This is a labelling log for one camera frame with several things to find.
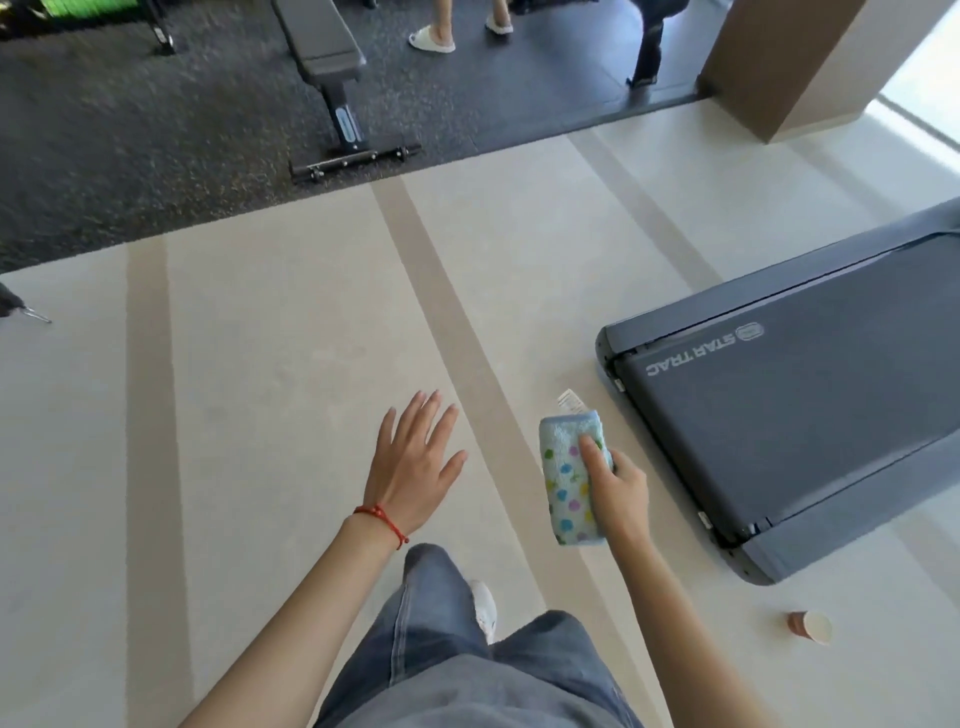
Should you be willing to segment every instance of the paper cup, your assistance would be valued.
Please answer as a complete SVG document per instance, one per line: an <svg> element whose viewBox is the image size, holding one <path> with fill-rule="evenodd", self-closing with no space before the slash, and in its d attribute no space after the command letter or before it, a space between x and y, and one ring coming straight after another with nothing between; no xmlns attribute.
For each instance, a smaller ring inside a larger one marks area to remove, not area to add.
<svg viewBox="0 0 960 728"><path fill-rule="evenodd" d="M791 612L787 615L786 625L798 637L816 644L830 644L833 640L833 624L820 612Z"/></svg>

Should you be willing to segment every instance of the tan floor stripe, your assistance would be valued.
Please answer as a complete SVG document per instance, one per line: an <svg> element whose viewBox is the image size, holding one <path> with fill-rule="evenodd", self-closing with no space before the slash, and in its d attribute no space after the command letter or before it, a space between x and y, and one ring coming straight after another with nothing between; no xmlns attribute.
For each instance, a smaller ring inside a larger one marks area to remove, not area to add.
<svg viewBox="0 0 960 728"><path fill-rule="evenodd" d="M878 225L887 223L898 215L906 214L906 209L887 199L868 182L857 177L835 155L809 136L792 139L785 144L803 161L846 192L852 200L876 219Z"/></svg>
<svg viewBox="0 0 960 728"><path fill-rule="evenodd" d="M960 544L917 509L894 521L894 532L930 580L960 610Z"/></svg>
<svg viewBox="0 0 960 728"><path fill-rule="evenodd" d="M723 282L723 277L713 270L593 129L570 133L567 138L693 292Z"/></svg>
<svg viewBox="0 0 960 728"><path fill-rule="evenodd" d="M127 247L127 726L193 705L180 461L162 237Z"/></svg>
<svg viewBox="0 0 960 728"><path fill-rule="evenodd" d="M373 182L371 187L544 601L583 622L644 725L660 728L649 693L579 550L557 546L546 528L531 528L532 515L541 515L536 522L544 522L540 464L526 445L402 178Z"/></svg>

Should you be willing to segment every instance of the weight bench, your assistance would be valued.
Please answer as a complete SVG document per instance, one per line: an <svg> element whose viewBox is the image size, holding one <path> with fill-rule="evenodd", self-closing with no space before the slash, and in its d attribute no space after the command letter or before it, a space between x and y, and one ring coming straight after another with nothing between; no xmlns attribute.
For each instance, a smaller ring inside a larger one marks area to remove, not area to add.
<svg viewBox="0 0 960 728"><path fill-rule="evenodd" d="M323 95L339 143L320 160L290 160L294 182L318 182L327 172L383 156L406 160L420 151L403 134L366 137L347 98L347 81L357 81L367 64L333 0L271 0L300 76Z"/></svg>

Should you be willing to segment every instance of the towel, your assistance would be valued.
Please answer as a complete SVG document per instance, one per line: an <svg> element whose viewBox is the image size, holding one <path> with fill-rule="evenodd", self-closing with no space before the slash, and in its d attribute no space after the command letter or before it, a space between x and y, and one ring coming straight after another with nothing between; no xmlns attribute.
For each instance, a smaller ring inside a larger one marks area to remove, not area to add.
<svg viewBox="0 0 960 728"><path fill-rule="evenodd" d="M561 546L601 544L603 534L593 517L590 479L580 456L580 435L593 438L612 467L604 444L603 425L595 411L577 415L545 417L540 421L540 456L550 522Z"/></svg>

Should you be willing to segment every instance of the rubber gym flooring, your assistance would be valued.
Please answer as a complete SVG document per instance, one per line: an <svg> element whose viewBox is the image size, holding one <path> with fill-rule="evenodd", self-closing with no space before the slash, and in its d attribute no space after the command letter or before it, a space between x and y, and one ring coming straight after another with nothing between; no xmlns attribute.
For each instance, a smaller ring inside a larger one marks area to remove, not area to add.
<svg viewBox="0 0 960 728"><path fill-rule="evenodd" d="M171 58L143 23L0 43L0 273L691 101L725 12L691 0L667 21L660 82L631 92L628 0L518 17L508 39L484 30L488 3L458 0L445 57L406 44L428 0L338 5L368 59L361 123L424 152L320 185L289 179L290 150L332 129L267 0L175 6Z"/></svg>

